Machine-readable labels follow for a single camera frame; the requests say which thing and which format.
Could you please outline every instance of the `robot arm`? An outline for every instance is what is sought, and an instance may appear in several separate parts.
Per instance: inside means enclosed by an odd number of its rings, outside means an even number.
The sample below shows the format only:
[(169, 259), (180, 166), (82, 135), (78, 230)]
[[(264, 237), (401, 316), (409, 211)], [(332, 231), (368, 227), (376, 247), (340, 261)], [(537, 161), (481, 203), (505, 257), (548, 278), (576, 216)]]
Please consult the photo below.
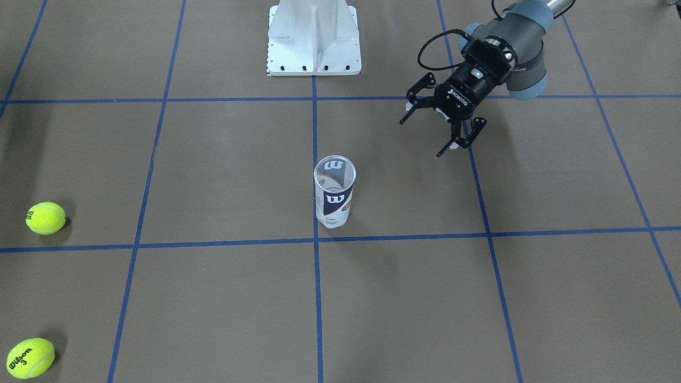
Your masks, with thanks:
[[(460, 35), (459, 49), (464, 61), (455, 65), (454, 73), (437, 85), (427, 73), (407, 91), (407, 113), (402, 125), (417, 110), (432, 108), (451, 124), (452, 139), (437, 153), (448, 149), (467, 148), (487, 121), (474, 115), (475, 108), (497, 86), (506, 84), (516, 99), (532, 99), (546, 88), (541, 38), (553, 24), (554, 16), (567, 10), (572, 0), (520, 0), (487, 25), (471, 24), (465, 31), (454, 29), (441, 33)], [(434, 89), (434, 95), (417, 97), (423, 89)], [(471, 120), (471, 133), (461, 136), (463, 121)]]

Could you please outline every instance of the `tennis ball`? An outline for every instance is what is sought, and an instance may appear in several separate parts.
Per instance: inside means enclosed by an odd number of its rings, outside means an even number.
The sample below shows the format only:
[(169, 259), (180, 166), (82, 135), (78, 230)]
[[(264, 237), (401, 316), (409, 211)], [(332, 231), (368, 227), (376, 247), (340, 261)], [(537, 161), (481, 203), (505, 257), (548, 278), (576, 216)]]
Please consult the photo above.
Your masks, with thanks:
[(34, 378), (54, 362), (54, 346), (42, 338), (25, 340), (7, 355), (7, 371), (19, 379)]
[(41, 202), (26, 214), (26, 225), (38, 234), (58, 232), (66, 223), (66, 213), (54, 202)]

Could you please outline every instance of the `tennis ball can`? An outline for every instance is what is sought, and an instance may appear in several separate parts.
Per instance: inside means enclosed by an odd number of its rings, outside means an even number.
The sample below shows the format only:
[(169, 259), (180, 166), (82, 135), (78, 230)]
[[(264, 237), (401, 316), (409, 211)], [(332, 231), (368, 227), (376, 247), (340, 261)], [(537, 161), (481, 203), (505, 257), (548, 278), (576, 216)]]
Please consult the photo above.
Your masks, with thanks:
[(325, 157), (315, 166), (317, 219), (326, 228), (337, 228), (347, 222), (356, 177), (355, 166), (340, 155)]

